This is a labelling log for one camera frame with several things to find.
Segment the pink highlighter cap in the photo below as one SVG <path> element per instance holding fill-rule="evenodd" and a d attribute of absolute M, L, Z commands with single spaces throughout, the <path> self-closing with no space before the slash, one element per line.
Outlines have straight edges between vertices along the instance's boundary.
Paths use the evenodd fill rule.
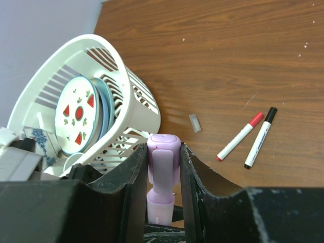
<path fill-rule="evenodd" d="M 157 194 L 171 194 L 180 178 L 179 137 L 171 134 L 153 134 L 147 140 L 149 182 Z"/>

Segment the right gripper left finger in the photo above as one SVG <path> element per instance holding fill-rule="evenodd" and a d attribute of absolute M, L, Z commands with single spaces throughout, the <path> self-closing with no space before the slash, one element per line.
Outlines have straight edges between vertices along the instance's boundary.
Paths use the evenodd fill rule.
<path fill-rule="evenodd" d="M 1 183 L 1 242 L 142 242 L 147 146 L 90 184 Z"/>

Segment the white marker red tip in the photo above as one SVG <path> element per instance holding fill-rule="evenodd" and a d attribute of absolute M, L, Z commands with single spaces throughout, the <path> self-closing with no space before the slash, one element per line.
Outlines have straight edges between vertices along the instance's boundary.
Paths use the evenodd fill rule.
<path fill-rule="evenodd" d="M 217 154 L 216 160 L 221 162 L 244 138 L 245 136 L 264 118 L 262 112 L 257 113 L 249 123 Z"/>

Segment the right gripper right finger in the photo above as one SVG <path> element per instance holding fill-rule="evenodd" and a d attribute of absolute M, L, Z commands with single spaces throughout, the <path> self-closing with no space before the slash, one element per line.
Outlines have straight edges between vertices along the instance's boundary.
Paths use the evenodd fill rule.
<path fill-rule="evenodd" d="M 246 187 L 221 196 L 218 174 L 181 146 L 186 242 L 323 242 L 323 189 Z"/>

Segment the pink highlighter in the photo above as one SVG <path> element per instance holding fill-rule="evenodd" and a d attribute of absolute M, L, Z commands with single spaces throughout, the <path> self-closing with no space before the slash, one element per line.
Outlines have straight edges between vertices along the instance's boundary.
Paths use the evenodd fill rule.
<path fill-rule="evenodd" d="M 170 226 L 173 217 L 175 195 L 156 193 L 149 190 L 147 199 L 147 219 L 150 224 Z"/>

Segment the white marker black tip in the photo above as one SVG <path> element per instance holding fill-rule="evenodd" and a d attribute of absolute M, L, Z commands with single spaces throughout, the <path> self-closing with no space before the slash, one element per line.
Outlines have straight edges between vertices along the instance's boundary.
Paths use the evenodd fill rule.
<path fill-rule="evenodd" d="M 260 128 L 260 131 L 259 131 L 251 149 L 250 149 L 250 152 L 245 160 L 244 168 L 250 169 L 253 166 L 253 164 L 256 160 L 256 157 L 262 147 L 262 144 L 266 138 L 266 135 L 271 127 L 272 121 L 273 121 L 276 113 L 277 113 L 277 108 L 271 107 L 269 109 L 269 112 L 268 112 L 268 114 Z"/>

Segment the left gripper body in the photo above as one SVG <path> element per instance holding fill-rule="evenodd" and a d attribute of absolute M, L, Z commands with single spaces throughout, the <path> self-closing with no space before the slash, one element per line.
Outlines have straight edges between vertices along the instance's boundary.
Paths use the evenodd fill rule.
<path fill-rule="evenodd" d="M 73 165 L 70 172 L 61 177 L 61 180 L 97 180 L 98 178 L 102 177 L 103 174 L 98 172 L 94 167 L 91 165 Z"/>

